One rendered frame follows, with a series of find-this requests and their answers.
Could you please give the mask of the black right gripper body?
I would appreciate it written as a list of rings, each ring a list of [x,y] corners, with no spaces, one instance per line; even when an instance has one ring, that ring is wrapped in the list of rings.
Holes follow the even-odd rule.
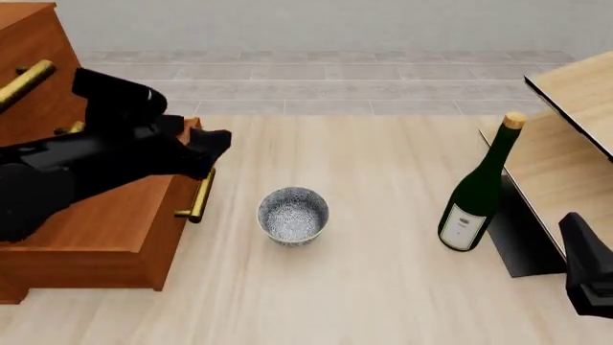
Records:
[[[613,269],[589,273],[568,268],[565,289],[578,315],[613,318]]]

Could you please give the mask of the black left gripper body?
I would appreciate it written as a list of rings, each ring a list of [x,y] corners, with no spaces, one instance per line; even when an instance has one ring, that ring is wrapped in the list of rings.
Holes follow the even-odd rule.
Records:
[[[207,131],[197,117],[162,115],[160,129],[186,148],[199,153],[221,155],[231,147],[232,132],[226,129]]]

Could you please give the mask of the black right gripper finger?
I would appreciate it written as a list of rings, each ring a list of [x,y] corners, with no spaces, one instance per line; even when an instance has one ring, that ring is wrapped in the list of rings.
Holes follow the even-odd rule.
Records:
[[[572,274],[613,274],[613,250],[606,246],[577,212],[558,223]]]

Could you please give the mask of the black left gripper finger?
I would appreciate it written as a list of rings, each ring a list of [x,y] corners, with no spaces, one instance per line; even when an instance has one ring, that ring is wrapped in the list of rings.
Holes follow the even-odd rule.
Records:
[[[202,180],[208,176],[223,153],[224,151],[186,149],[181,152],[180,174],[193,180]]]

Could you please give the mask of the wooden cabinet drawer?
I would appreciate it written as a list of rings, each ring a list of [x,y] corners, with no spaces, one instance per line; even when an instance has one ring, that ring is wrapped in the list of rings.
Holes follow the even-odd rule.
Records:
[[[0,34],[0,88],[17,78],[17,68],[29,68],[43,59],[50,60],[57,70],[0,114],[0,126],[23,126],[28,120],[72,120],[84,108],[84,101],[71,92],[80,64],[64,34]]]
[[[0,304],[33,288],[162,289],[230,140],[168,116],[0,147]]]

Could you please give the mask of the patterned blue white bowl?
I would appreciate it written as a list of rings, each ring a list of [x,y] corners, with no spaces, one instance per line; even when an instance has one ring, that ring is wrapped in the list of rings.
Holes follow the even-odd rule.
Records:
[[[304,246],[324,232],[329,220],[329,205],[311,189],[287,186],[264,197],[256,216],[259,227],[274,243]]]

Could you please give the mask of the wooden cabinet with drawers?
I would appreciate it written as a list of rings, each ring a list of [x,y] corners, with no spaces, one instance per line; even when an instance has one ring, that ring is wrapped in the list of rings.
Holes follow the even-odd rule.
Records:
[[[0,2],[0,34],[66,36],[55,7]],[[85,103],[72,120],[0,126],[0,146],[49,137],[56,128],[82,121],[84,110]],[[146,177],[76,203],[24,241],[0,243],[0,305],[19,304],[33,288],[161,290],[188,222],[174,212],[191,209],[201,181]]]

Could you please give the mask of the dark green wine bottle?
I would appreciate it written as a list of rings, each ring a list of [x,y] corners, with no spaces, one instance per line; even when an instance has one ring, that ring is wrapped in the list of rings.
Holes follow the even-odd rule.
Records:
[[[450,249],[474,249],[491,223],[502,193],[502,171],[527,116],[505,115],[481,163],[452,192],[438,225],[439,240]]]

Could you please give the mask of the pale wooden rack black frame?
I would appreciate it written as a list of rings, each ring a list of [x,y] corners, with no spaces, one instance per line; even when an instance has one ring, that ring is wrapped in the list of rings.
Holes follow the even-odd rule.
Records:
[[[570,212],[613,249],[613,51],[524,81],[547,108],[511,150],[489,230],[513,278],[565,271],[558,223]]]

